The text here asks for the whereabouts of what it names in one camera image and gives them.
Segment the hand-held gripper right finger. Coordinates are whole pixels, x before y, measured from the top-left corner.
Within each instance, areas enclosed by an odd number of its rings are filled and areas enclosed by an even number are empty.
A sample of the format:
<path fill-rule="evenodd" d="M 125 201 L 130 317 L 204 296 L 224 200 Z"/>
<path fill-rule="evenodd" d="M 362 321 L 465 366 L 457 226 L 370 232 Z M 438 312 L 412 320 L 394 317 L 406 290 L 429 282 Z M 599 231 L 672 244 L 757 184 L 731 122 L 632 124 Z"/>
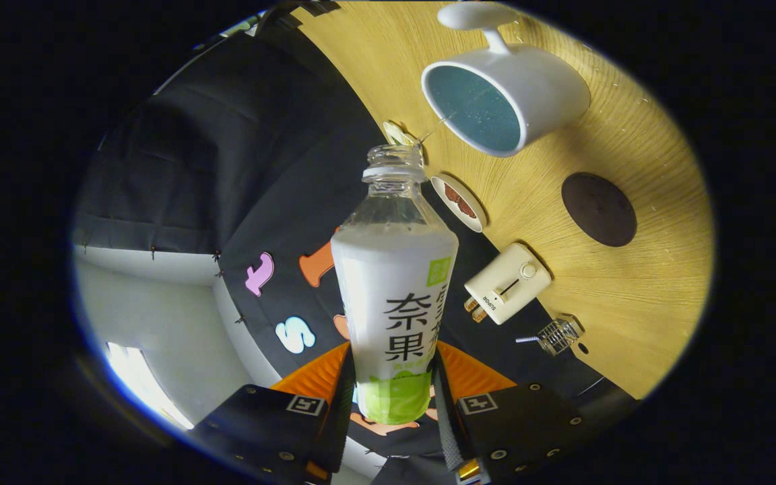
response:
<path fill-rule="evenodd" d="M 591 440 L 579 409 L 545 384 L 514 383 L 443 342 L 430 370 L 441 448 L 459 484 L 527 484 Z"/>

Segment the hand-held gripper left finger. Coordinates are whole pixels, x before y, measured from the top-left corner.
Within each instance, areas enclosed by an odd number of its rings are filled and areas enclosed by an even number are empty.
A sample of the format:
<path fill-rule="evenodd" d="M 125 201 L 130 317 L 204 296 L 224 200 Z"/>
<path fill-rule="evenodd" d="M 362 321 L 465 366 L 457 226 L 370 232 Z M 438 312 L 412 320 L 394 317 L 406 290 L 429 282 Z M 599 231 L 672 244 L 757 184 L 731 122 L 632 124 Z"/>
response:
<path fill-rule="evenodd" d="M 346 446 L 355 372 L 349 343 L 271 387 L 247 384 L 192 430 L 249 484 L 329 484 Z"/>

